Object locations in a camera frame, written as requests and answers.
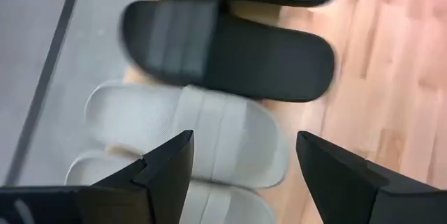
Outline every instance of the hardwood floor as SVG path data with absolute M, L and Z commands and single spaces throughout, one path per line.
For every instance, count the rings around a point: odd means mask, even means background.
M 324 97 L 305 104 L 265 101 L 287 131 L 293 153 L 285 182 L 261 192 L 278 223 L 322 223 L 294 152 L 299 130 L 447 188 L 447 0 L 287 7 L 280 26 L 321 35 L 334 47 L 338 64 Z

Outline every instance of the wooden floor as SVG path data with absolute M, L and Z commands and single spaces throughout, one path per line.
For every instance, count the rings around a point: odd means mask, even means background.
M 287 130 L 292 150 L 296 133 L 308 130 L 447 188 L 447 0 L 333 0 L 283 8 L 281 25 L 321 35 L 338 63 L 323 98 L 265 103 Z M 285 182 L 262 194 L 278 223 L 322 223 L 292 152 Z

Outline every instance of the slipper strap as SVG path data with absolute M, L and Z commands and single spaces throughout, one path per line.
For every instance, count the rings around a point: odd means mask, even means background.
M 242 146 L 245 110 L 241 98 L 195 87 L 183 89 L 173 134 L 194 130 L 194 177 L 231 182 Z
M 224 224 L 228 210 L 230 210 L 231 189 L 227 186 L 211 187 L 200 224 Z
M 145 65 L 155 73 L 181 75 L 185 84 L 201 81 L 205 76 L 218 7 L 217 0 L 160 1 L 147 42 L 151 57 Z
M 179 224 L 200 224 L 205 213 L 207 201 L 210 197 L 211 186 L 191 181 L 183 206 L 182 217 Z

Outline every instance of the floor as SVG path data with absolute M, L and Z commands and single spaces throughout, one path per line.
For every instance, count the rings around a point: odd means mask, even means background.
M 338 63 L 336 82 L 321 99 L 265 102 L 291 147 L 297 131 L 308 130 L 447 188 L 447 0 L 334 0 L 318 8 L 284 8 L 280 25 L 324 37 Z M 292 159 L 285 182 L 262 194 L 279 223 L 322 223 L 296 155 Z
M 0 185 L 36 90 L 64 0 L 0 0 Z
M 134 0 L 77 0 L 19 185 L 63 184 L 83 151 L 103 148 L 83 125 L 89 94 L 128 66 L 117 25 Z M 64 0 L 0 0 L 0 185 L 17 146 Z

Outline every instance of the white slipper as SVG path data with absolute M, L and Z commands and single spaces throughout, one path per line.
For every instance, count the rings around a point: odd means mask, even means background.
M 71 165 L 65 184 L 90 186 L 130 165 L 134 160 L 102 152 L 81 155 Z M 265 200 L 245 189 L 191 181 L 180 224 L 273 224 Z
M 93 136 L 147 153 L 194 130 L 192 176 L 247 188 L 281 183 L 288 147 L 273 115 L 258 103 L 195 87 L 104 84 L 85 112 Z

